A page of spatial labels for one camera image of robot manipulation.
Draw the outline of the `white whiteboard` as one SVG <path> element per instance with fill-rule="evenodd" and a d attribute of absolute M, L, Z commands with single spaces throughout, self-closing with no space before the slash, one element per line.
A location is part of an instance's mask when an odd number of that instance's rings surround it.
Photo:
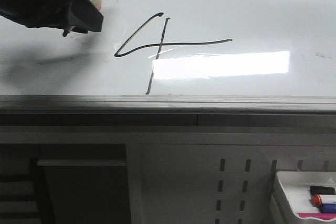
<path fill-rule="evenodd" d="M 1 19 L 1 110 L 335 111 L 335 0 L 103 0 L 100 33 Z"/>

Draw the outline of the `white perforated stand panel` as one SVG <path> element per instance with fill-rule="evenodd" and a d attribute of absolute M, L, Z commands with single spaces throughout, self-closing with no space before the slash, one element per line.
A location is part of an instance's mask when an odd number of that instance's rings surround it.
<path fill-rule="evenodd" d="M 133 223 L 273 223 L 275 173 L 335 170 L 335 133 L 133 132 Z"/>

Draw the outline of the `white plastic marker tray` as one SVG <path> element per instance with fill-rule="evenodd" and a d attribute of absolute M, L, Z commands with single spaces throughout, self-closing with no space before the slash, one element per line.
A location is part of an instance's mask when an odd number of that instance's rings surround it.
<path fill-rule="evenodd" d="M 321 213 L 311 202 L 312 185 L 335 187 L 335 172 L 276 172 L 269 204 L 274 223 L 335 223 L 335 219 L 298 216 L 298 213 Z"/>

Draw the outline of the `black capped marker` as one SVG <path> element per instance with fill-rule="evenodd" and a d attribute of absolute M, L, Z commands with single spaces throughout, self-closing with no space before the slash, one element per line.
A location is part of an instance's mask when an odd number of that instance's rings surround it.
<path fill-rule="evenodd" d="M 311 195 L 335 195 L 335 187 L 326 187 L 326 186 L 310 186 Z"/>

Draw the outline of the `red capped marker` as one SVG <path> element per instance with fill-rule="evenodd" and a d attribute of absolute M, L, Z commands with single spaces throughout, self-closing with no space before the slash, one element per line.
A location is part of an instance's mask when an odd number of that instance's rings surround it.
<path fill-rule="evenodd" d="M 336 195 L 312 195 L 311 202 L 316 207 L 322 204 L 335 204 Z"/>

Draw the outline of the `blue capped marker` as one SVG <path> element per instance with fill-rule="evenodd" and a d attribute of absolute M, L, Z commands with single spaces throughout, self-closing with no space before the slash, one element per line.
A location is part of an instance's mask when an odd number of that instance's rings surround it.
<path fill-rule="evenodd" d="M 336 204 L 321 204 L 319 209 L 323 214 L 336 214 Z"/>

